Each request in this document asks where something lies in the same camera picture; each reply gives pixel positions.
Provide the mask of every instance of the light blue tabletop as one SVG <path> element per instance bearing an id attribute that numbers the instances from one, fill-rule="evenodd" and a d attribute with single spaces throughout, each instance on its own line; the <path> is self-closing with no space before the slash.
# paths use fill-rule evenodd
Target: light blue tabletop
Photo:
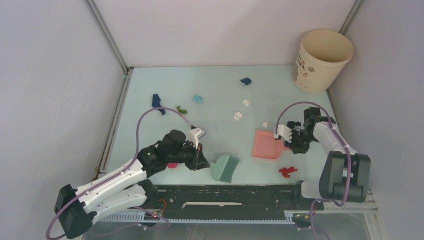
<path id="1" fill-rule="evenodd" d="M 194 66 L 194 67 L 138 67 L 133 70 L 125 98 L 122 115 L 112 146 L 107 171 L 122 166 L 136 151 L 135 131 L 139 117 L 151 108 L 152 95 L 158 94 L 161 105 L 175 109 L 178 105 L 186 109 L 185 115 L 195 126 L 205 128 L 207 135 L 200 142 L 203 153 L 210 162 L 221 155 L 232 155 L 241 161 L 232 184 L 289 184 L 298 180 L 318 181 L 327 156 L 319 143 L 313 142 L 307 154 L 292 154 L 284 151 L 278 160 L 263 160 L 252 157 L 255 130 L 272 131 L 279 114 L 288 105 L 299 101 L 320 104 L 333 115 L 325 92 L 306 93 L 292 83 L 293 65 L 263 66 Z M 240 79 L 250 78 L 252 83 L 244 85 Z M 200 95 L 203 103 L 193 102 Z M 245 106 L 242 101 L 250 101 Z M 290 109 L 281 119 L 303 123 L 303 111 L 309 105 L 298 105 Z M 234 113 L 243 117 L 236 121 Z M 262 126 L 266 121 L 268 128 Z M 140 148 L 162 140 L 172 129 L 187 134 L 189 125 L 177 114 L 159 111 L 148 114 L 140 126 Z M 284 178 L 279 169 L 294 166 L 297 172 Z M 188 170 L 184 164 L 155 174 L 150 179 L 154 184 L 228 184 L 215 181 L 212 169 Z"/>

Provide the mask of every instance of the beige bucket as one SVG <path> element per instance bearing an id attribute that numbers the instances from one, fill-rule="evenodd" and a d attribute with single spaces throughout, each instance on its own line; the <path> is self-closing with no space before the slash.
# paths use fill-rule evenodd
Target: beige bucket
<path id="1" fill-rule="evenodd" d="M 342 34 L 326 29 L 310 31 L 300 43 L 293 83 L 304 92 L 323 92 L 353 54 L 354 46 Z"/>

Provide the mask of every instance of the white wall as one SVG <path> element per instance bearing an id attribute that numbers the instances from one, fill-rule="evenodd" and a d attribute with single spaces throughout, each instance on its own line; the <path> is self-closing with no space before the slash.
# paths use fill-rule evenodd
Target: white wall
<path id="1" fill-rule="evenodd" d="M 123 73 L 82 0 L 2 0 L 0 23 L 0 238 L 41 240 L 93 177 Z"/>
<path id="2" fill-rule="evenodd" d="M 423 239 L 424 1 L 368 0 L 331 94 L 351 146 L 371 157 L 371 188 L 392 240 Z"/>
<path id="3" fill-rule="evenodd" d="M 97 0 L 132 67 L 293 64 L 302 36 L 338 31 L 354 0 Z"/>

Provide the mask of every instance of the dark blue cloth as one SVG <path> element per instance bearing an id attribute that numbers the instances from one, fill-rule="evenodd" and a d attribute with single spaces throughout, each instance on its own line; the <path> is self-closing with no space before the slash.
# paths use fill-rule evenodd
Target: dark blue cloth
<path id="1" fill-rule="evenodd" d="M 161 98 L 157 94 L 153 94 L 153 97 L 151 98 L 151 106 L 154 108 L 162 107 L 161 106 Z M 162 115 L 165 115 L 164 109 L 158 109 L 159 112 L 162 113 Z"/>
<path id="2" fill-rule="evenodd" d="M 244 83 L 245 85 L 249 85 L 252 83 L 252 80 L 248 77 L 243 78 L 242 80 L 240 80 L 240 82 Z"/>

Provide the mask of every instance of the brush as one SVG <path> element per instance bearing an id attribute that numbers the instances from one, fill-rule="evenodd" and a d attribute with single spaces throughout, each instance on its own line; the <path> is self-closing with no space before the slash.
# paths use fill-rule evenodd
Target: brush
<path id="1" fill-rule="evenodd" d="M 213 167 L 212 178 L 230 184 L 239 162 L 240 159 L 231 155 L 220 156 L 215 163 L 210 163 L 210 166 Z"/>

